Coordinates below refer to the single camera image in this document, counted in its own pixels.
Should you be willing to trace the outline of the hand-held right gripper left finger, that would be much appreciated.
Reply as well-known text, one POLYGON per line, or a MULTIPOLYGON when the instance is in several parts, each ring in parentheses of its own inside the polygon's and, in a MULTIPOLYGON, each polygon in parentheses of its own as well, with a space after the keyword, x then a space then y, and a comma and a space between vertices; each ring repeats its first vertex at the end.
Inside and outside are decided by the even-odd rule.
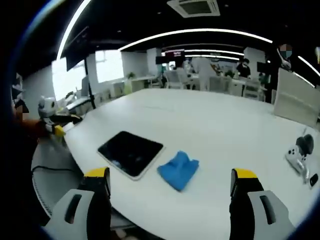
POLYGON ((44 231, 51 240, 109 240, 110 196, 110 169, 88 171, 54 206, 44 231))

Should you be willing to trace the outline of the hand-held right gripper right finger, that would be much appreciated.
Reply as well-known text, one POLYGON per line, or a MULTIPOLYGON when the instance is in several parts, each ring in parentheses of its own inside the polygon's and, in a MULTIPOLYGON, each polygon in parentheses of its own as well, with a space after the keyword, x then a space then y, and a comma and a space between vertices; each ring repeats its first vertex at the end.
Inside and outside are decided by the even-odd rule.
POLYGON ((231 240, 286 240, 296 229, 285 204, 248 169, 231 170, 229 213, 231 240))

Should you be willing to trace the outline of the person's left hand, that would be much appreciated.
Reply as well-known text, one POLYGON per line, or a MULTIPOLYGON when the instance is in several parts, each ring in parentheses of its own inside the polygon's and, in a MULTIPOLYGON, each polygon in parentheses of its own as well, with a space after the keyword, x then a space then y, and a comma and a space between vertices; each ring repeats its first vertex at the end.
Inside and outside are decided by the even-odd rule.
POLYGON ((25 119, 22 123, 27 133, 36 139, 49 136, 46 124, 39 119, 25 119))

